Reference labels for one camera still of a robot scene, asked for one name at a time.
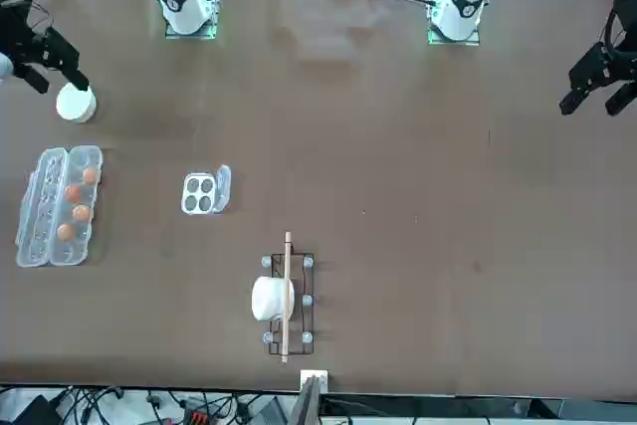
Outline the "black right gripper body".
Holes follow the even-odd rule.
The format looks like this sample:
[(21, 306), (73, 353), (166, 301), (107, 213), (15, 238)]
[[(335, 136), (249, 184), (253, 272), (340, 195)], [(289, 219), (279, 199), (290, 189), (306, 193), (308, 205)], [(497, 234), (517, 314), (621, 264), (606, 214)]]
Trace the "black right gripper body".
[(10, 44), (10, 59), (18, 78), (25, 78), (32, 64), (64, 74), (77, 71), (79, 58), (79, 51), (53, 27), (42, 34), (27, 29)]

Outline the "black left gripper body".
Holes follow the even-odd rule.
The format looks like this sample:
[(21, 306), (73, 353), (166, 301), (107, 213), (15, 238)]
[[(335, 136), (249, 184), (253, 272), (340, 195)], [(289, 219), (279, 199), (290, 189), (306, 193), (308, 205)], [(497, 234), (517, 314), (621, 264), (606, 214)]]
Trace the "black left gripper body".
[(590, 93), (619, 81), (636, 80), (636, 54), (595, 43), (568, 73), (573, 91)]

